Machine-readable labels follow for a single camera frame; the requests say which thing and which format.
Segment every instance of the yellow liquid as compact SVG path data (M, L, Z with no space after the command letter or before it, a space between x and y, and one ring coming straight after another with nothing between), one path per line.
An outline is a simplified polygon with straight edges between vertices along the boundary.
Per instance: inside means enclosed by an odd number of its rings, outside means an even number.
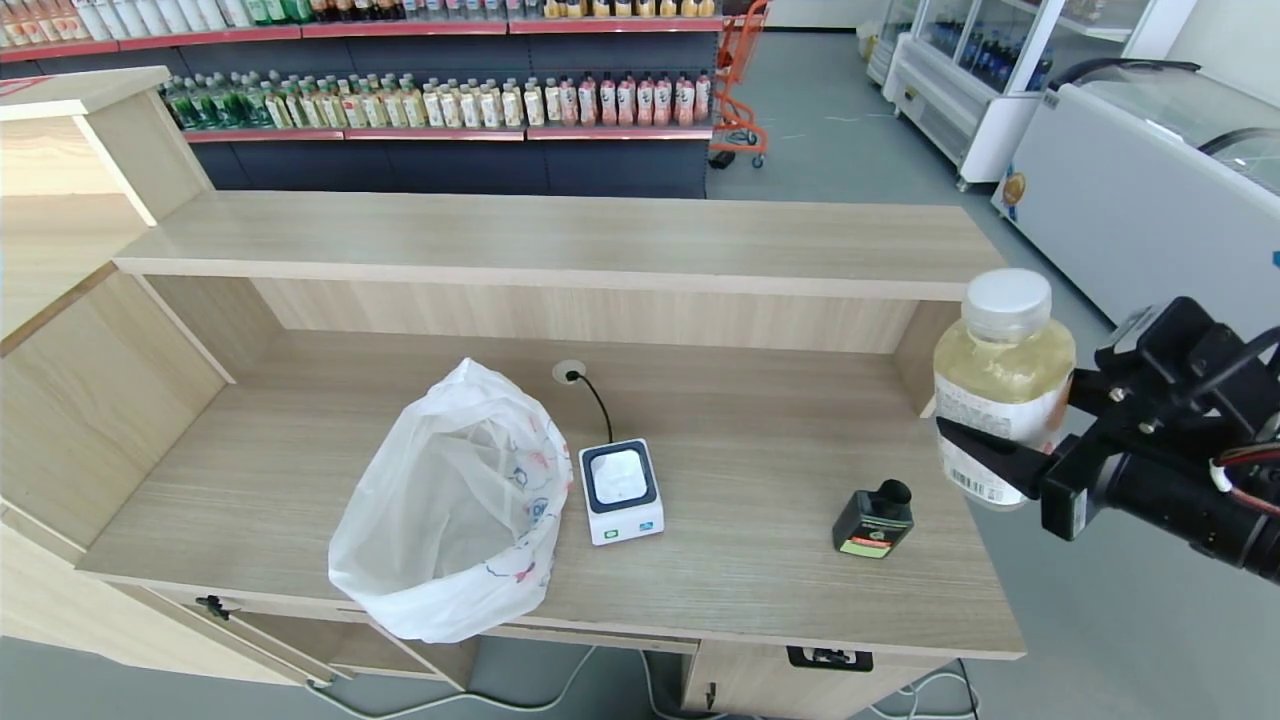
M1030 402L1074 369L1075 340L1057 320L1018 343L977 340L957 320L933 350L934 373L993 402Z

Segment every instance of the orange shopping cart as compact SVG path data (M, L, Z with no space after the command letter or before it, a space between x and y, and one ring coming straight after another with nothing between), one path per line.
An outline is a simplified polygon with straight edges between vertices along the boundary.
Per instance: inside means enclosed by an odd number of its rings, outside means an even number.
M764 167L769 151L769 135L756 123L755 110L733 99L733 88L742 83L746 65L755 51L755 41L764 29L771 0L748 0L741 14L724 9L724 35L721 37L716 58L716 99L719 101L719 119L710 149L713 152L749 152L753 168Z

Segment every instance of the small black bottle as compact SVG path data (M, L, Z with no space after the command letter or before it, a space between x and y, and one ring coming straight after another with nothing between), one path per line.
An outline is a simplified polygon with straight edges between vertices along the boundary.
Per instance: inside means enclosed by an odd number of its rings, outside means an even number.
M915 525L911 489L888 479L879 489L860 489L831 527L835 548L861 557L884 557Z

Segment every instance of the display fridge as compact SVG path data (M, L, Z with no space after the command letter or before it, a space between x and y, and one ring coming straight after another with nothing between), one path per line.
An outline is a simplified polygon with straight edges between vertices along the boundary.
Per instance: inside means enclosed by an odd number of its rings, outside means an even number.
M1162 59L1196 5L919 1L911 31L895 38L882 92L955 163L960 190L1000 181L1055 73L1094 58Z
M1055 81L992 202L1112 322L1187 295L1244 337L1280 311L1280 108L1193 63Z
M876 85L884 85L893 49L897 47L897 36L911 31L923 3L924 0L890 0L879 40L876 41L872 56L867 60L867 77Z

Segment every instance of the white bottle cap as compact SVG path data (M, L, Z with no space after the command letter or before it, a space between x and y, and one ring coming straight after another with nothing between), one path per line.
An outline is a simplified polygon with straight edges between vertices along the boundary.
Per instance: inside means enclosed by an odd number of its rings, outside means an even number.
M1020 268L983 273L969 282L960 315L982 340L1016 342L1048 323L1052 291L1043 275Z

